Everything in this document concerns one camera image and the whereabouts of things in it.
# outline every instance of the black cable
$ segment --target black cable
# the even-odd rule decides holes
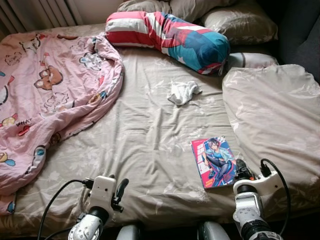
[[[42,215],[42,218],[41,218],[41,222],[40,222],[39,231],[38,231],[37,240],[40,240],[40,238],[41,238],[42,228],[43,228],[43,226],[44,226],[45,218],[46,218],[47,212],[48,212],[48,210],[49,210],[49,207],[51,206],[51,204],[53,203],[53,201],[57,198],[57,196],[60,194],[60,192],[61,192],[66,186],[68,186],[69,184],[74,183],[74,182],[78,182],[78,183],[82,183],[82,184],[84,183],[84,181],[78,180],[78,179],[70,180],[70,181],[66,182],[66,183],[55,193],[55,195],[51,198],[50,202],[48,203],[48,205],[46,206],[46,208],[45,208],[45,210],[44,210],[44,212],[43,212],[43,215]]]
[[[277,168],[277,166],[272,161],[270,161],[269,159],[266,159],[266,158],[261,160],[261,163],[260,163],[261,166],[263,165],[263,162],[269,163],[274,168],[274,170],[276,170],[276,172],[279,174],[279,177],[280,177],[280,179],[282,181],[282,184],[283,184],[283,187],[284,187],[284,190],[285,190],[287,210],[286,210],[286,216],[285,216],[284,224],[283,224],[282,230],[280,232],[280,235],[282,236],[282,234],[284,233],[284,231],[285,231],[285,229],[287,227],[287,224],[288,224],[288,221],[289,221],[289,218],[290,218],[290,212],[291,212],[291,197],[290,197],[290,193],[289,193],[289,188],[287,186],[287,183],[286,183],[286,180],[285,180],[284,176],[282,175],[280,170]]]
[[[63,230],[57,231],[55,233],[52,233],[50,236],[46,237],[44,240],[49,240],[49,239],[57,236],[58,234],[63,234],[65,232],[69,232],[71,229],[72,229],[72,227],[68,227],[66,229],[63,229]]]

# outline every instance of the silver metal part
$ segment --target silver metal part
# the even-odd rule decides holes
[[[202,223],[197,231],[198,240],[230,240],[223,227],[213,221]]]
[[[273,232],[273,231],[260,231],[253,234],[249,240],[255,240],[258,237],[258,234],[264,233],[269,239],[272,240],[284,240],[279,234]]]
[[[97,240],[103,231],[103,223],[97,216],[87,214],[73,226],[68,240]]]
[[[263,206],[256,192],[243,192],[235,196],[233,220],[239,224],[240,229],[248,221],[263,220],[262,217]]]
[[[136,225],[128,225],[121,228],[116,240],[139,240],[140,229]]]

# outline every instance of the pink blanket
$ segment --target pink blanket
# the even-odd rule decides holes
[[[0,215],[14,212],[15,192],[41,171],[48,147],[112,107],[123,70],[103,34],[14,34],[1,42]]]

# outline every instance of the comic book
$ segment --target comic book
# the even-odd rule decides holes
[[[191,147],[205,189],[233,183],[236,160],[224,136],[194,140]]]

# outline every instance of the beige bed sheet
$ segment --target beige bed sheet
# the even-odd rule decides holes
[[[96,35],[104,24],[51,30]],[[203,189],[190,141],[224,135],[239,147],[222,98],[222,76],[203,76],[153,49],[119,49],[123,87],[112,109],[90,129],[48,150],[39,176],[17,193],[14,215],[1,217],[0,238],[35,235],[47,203],[68,180],[115,174],[129,179],[110,226],[142,222],[148,229],[191,225],[205,218],[231,222],[232,187]],[[202,93],[184,106],[167,100],[171,82],[196,81]],[[79,183],[53,202],[43,235],[72,226],[80,213]]]

